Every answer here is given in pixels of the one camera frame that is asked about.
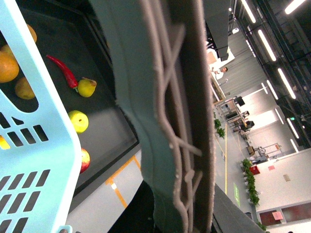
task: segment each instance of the basket slot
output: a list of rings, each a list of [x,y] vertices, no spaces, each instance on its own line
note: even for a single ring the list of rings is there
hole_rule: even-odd
[[[13,180],[13,182],[11,183],[10,187],[8,188],[8,190],[13,190],[16,189],[16,187],[18,186],[21,178],[23,178],[24,174],[18,174],[15,179]]]
[[[21,129],[20,131],[29,144],[35,143],[34,137],[32,136],[32,134],[30,133],[30,131],[27,128]]]
[[[5,220],[5,221],[3,221],[2,223],[1,223],[1,225],[0,225],[0,233],[5,233],[6,232],[6,230],[9,228],[9,226],[10,226],[10,223],[11,223],[11,219],[8,219],[8,220]]]
[[[21,147],[24,145],[15,132],[9,132],[8,136],[10,137],[11,141],[14,143],[15,146]]]
[[[50,170],[44,170],[38,180],[36,187],[42,187],[49,176]]]
[[[13,121],[15,122],[16,125],[22,125],[22,124],[24,124],[24,121],[22,121],[22,120],[16,119],[16,118],[14,118],[14,117],[12,117],[12,119],[13,119]]]
[[[1,200],[0,200],[0,214],[2,212],[2,210],[5,208],[6,204],[8,203],[9,199],[11,198],[11,195],[12,194],[7,194],[7,195],[4,195]]]
[[[5,176],[1,179],[0,181],[0,191],[3,189],[3,187],[5,186],[5,184],[8,182],[8,180],[10,179],[11,176]]]
[[[5,119],[5,117],[4,117],[4,115],[2,113],[0,113],[0,125],[4,129],[11,127],[9,122]]]
[[[35,203],[36,201],[38,200],[38,197],[40,195],[40,191],[35,191],[31,194],[25,208],[24,208],[24,212],[29,212],[29,211],[32,211],[34,206],[35,206]]]
[[[8,214],[16,213],[16,211],[18,210],[18,208],[19,208],[21,202],[24,200],[25,195],[26,195],[26,193],[19,193],[19,194],[16,196],[16,198],[15,198],[13,204],[11,205],[11,208],[10,208],[9,211],[8,211]]]
[[[37,133],[38,137],[40,138],[40,140],[42,142],[48,141],[48,137],[45,134],[45,132],[43,131],[43,128],[41,127],[41,125],[35,125],[34,126],[34,130]]]
[[[31,186],[31,184],[33,183],[35,176],[37,175],[37,171],[33,171],[31,172],[28,177],[27,180],[25,181],[24,185],[22,188],[29,188]]]
[[[26,225],[26,222],[27,222],[28,218],[27,217],[22,217],[18,220],[14,230],[12,233],[21,233],[23,232],[23,229]]]

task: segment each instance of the red apple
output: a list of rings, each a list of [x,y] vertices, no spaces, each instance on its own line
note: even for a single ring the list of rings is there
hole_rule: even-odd
[[[87,150],[82,148],[82,164],[81,164],[81,170],[80,170],[80,174],[85,172],[85,170],[88,169],[89,164],[91,162],[91,157],[89,156],[89,153],[87,152]]]

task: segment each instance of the yellow floor line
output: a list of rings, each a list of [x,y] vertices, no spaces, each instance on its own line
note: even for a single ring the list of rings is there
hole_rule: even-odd
[[[241,149],[241,143],[240,143],[240,137],[239,137],[239,135],[238,135],[238,142],[239,142],[240,151],[242,151],[242,149]]]
[[[227,194],[228,170],[227,170],[227,124],[225,124],[225,193]]]
[[[220,143],[219,143],[219,141],[218,141],[218,138],[217,138],[217,137],[215,137],[215,138],[216,138],[216,141],[217,141],[217,143],[218,143],[218,145],[219,145],[219,147],[220,147],[220,149],[221,149],[222,153],[223,153],[223,154],[225,154],[225,152],[224,152],[224,150],[223,150],[222,146],[220,145]]]

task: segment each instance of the plastic crate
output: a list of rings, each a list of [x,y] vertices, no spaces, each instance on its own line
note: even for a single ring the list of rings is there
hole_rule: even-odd
[[[0,90],[0,135],[10,146],[0,149],[0,232],[70,233],[63,225],[81,167],[80,142],[16,2],[0,0],[0,11],[1,33],[39,103],[25,113]]]

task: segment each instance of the ceiling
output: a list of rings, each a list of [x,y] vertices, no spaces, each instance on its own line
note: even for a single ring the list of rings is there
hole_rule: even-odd
[[[291,14],[285,13],[289,0],[246,1],[256,22],[251,20],[242,0],[232,0],[229,35],[238,23],[256,59],[271,82],[276,103],[286,118],[291,118],[299,138],[297,143],[311,147],[311,0],[306,0]],[[272,60],[259,35],[265,35],[276,59]],[[282,69],[295,99],[286,88],[278,69]]]

